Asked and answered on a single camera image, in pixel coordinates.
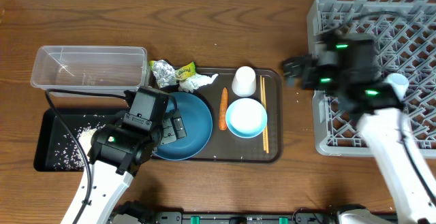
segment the clear plastic container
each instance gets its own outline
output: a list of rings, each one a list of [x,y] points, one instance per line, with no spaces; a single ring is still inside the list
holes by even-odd
[[[35,59],[31,85],[123,95],[149,85],[147,52],[127,46],[42,46]],[[58,96],[78,96],[55,93]]]

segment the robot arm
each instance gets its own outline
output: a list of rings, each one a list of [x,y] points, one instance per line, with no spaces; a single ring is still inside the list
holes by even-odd
[[[405,135],[404,142],[399,133],[400,129]],[[424,219],[429,223],[436,223],[436,207],[413,165],[416,165],[431,194],[436,192],[436,182],[413,139],[409,117],[396,108],[376,110],[373,115],[362,116],[358,130],[374,154],[388,185],[399,223],[420,223]]]
[[[101,161],[96,161],[91,165],[91,171],[94,187],[90,197],[91,204],[84,209],[78,223],[104,224],[108,221],[115,204],[130,186],[134,176],[129,172],[117,174],[115,166]],[[76,218],[87,191],[87,180],[87,174],[84,172],[76,196],[63,217],[62,224],[71,224]]]
[[[436,182],[423,159],[395,84],[385,82],[376,63],[373,38],[366,34],[321,36],[317,57],[294,57],[283,63],[288,83],[301,78],[302,89],[324,90],[338,97],[339,109],[358,121],[392,195],[399,223],[436,223]],[[340,223],[383,223],[367,210],[336,213]]]
[[[91,139],[88,156],[92,190],[76,223],[106,223],[139,167],[151,158],[155,148],[186,136],[176,101],[169,94],[140,88],[136,94],[126,95],[130,111],[124,114],[122,123],[105,125]],[[166,113],[170,99],[174,109]],[[88,182],[84,172],[62,223],[75,223],[84,205]]]

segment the carrot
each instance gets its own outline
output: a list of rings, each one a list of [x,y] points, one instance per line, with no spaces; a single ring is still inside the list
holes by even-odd
[[[219,104],[219,129],[226,130],[227,123],[225,123],[225,113],[227,112],[227,106],[229,102],[229,93],[227,92],[227,88],[223,89],[223,93],[221,95],[221,103]]]

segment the green connector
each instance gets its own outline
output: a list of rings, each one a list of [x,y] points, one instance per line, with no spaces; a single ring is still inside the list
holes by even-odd
[[[200,224],[200,217],[191,217],[191,224]]]
[[[279,224],[287,224],[287,218],[286,217],[280,217],[279,218]]]

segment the crumpled foil wrapper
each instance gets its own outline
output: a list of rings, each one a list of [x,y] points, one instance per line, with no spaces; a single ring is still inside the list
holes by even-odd
[[[155,61],[152,67],[159,88],[176,85],[176,70],[164,60]]]

